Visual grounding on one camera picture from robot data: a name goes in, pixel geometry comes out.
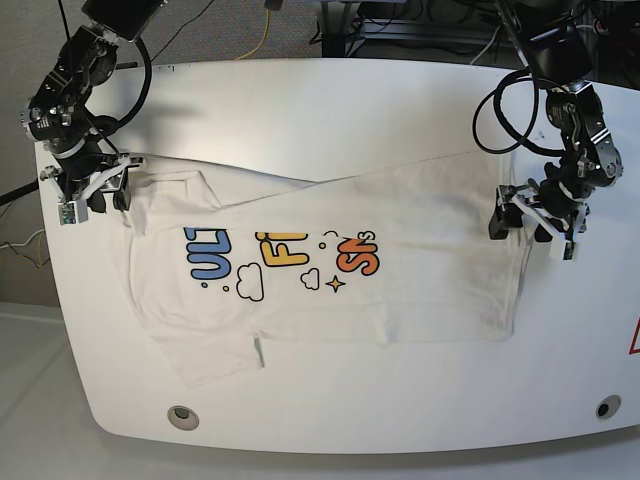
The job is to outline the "black equipment rack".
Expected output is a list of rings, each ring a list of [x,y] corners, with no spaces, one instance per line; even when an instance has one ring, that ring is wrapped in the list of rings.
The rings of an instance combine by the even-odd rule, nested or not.
[[[493,1],[314,1],[309,40],[324,58],[362,47],[431,50],[470,58],[496,47],[503,25]]]

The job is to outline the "white printed T-shirt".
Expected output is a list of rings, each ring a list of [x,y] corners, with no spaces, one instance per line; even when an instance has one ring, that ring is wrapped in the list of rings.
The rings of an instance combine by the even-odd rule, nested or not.
[[[326,182],[189,162],[107,218],[133,315],[179,379],[262,369],[266,340],[502,341],[528,247],[486,228],[512,161],[481,152]]]

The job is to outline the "red triangle sticker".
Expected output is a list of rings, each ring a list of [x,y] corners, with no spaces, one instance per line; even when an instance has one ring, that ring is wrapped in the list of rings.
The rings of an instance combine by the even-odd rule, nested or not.
[[[637,321],[633,338],[629,348],[630,355],[639,354],[639,353],[640,353],[640,318]]]

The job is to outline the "black table leg bar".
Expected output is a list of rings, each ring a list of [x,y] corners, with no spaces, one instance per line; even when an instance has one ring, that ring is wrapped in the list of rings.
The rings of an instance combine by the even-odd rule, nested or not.
[[[14,202],[26,195],[29,195],[39,189],[39,181],[33,180],[25,185],[22,185],[10,192],[4,193],[0,196],[0,205],[4,206],[11,202]]]

